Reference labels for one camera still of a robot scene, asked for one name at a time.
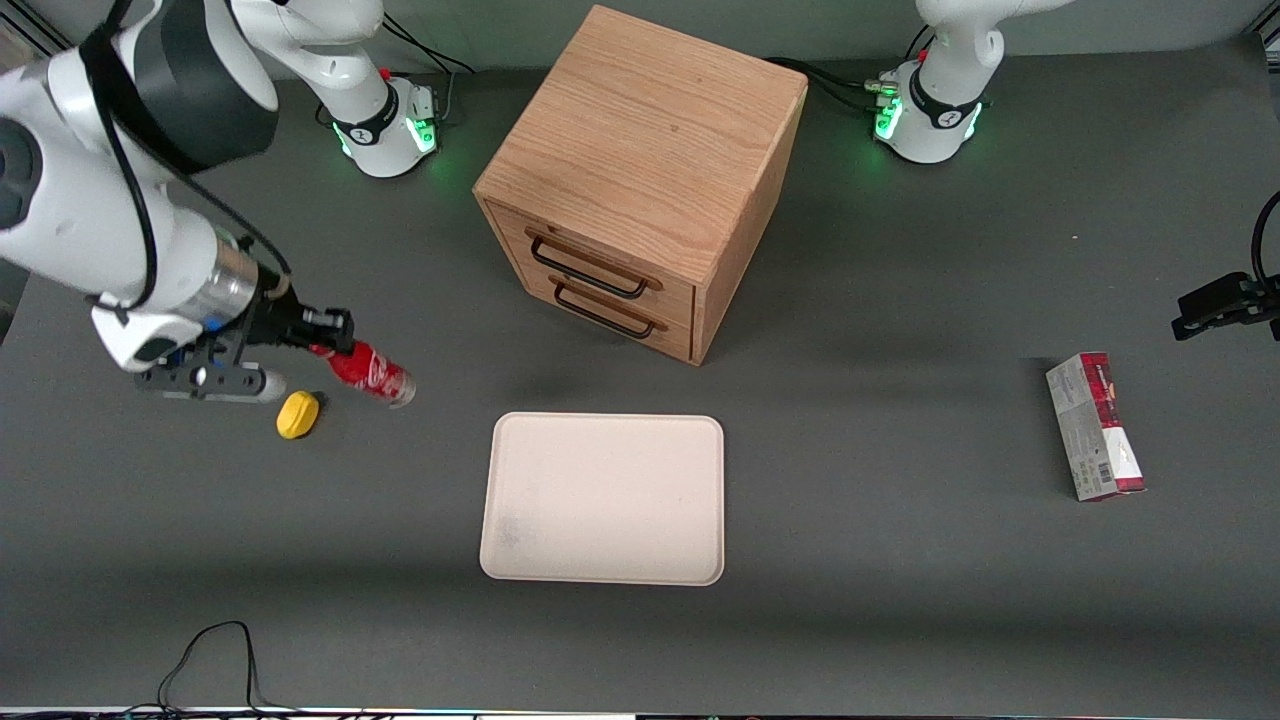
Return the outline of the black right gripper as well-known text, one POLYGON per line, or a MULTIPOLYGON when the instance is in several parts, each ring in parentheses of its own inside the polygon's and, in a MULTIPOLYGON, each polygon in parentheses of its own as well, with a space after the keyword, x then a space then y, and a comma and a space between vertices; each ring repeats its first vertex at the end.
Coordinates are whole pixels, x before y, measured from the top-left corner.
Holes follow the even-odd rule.
POLYGON ((307 350, 319 357, 349 357, 353 352, 355 319, 344 307, 305 307, 294 288, 273 296, 256 290, 246 311, 243 347, 280 346, 307 350), (306 337, 306 327, 312 333, 306 337))

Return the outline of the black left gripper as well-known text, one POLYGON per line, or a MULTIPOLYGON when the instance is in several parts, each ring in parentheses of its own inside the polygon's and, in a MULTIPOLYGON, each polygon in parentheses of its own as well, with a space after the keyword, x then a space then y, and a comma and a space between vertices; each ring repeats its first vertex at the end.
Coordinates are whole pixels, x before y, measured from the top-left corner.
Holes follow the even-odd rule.
POLYGON ((1244 272, 1233 272, 1181 296, 1180 315, 1171 322, 1175 340, 1236 324, 1242 315, 1243 325, 1265 323, 1279 342, 1279 291, 1272 283, 1276 279, 1276 275, 1253 279, 1244 272))

